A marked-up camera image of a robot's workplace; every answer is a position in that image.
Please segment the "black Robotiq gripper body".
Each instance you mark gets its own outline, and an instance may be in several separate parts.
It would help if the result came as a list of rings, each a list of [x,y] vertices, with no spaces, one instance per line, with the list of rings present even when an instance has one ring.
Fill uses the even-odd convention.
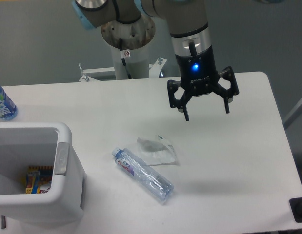
[[[220,76],[215,66],[212,46],[195,57],[176,55],[176,61],[180,70],[180,86],[184,90],[184,95],[191,91],[195,97],[218,92]]]

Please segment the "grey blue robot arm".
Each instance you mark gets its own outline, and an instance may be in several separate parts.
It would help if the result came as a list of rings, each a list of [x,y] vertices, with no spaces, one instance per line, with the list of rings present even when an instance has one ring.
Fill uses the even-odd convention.
[[[215,93],[228,110],[239,93],[233,69],[216,70],[204,1],[75,0],[72,5],[84,28],[101,28],[105,41],[116,48],[127,78],[132,78],[131,53],[153,38],[152,19],[167,22],[181,75],[179,81],[167,83],[171,108],[187,113],[192,97]]]

